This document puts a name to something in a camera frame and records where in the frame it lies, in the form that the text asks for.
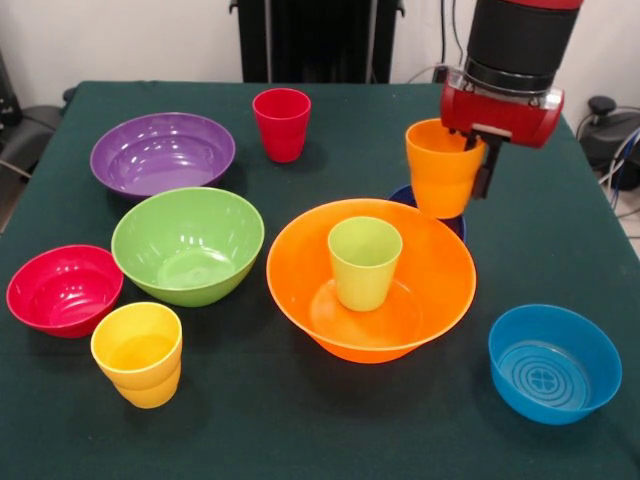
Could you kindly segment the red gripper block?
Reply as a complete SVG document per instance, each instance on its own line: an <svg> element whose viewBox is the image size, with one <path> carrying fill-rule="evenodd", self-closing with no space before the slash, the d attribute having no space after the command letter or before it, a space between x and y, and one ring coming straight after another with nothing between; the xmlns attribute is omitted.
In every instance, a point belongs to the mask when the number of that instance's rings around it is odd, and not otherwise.
<svg viewBox="0 0 640 480"><path fill-rule="evenodd" d="M555 87L525 96L491 91L469 80L461 70L452 68L442 89L440 119L444 127L467 134L465 151L483 145L480 134L540 148L559 122L564 99L565 92ZM475 199L485 199L488 195L503 141L485 139L485 143L487 155L475 177Z"/></svg>

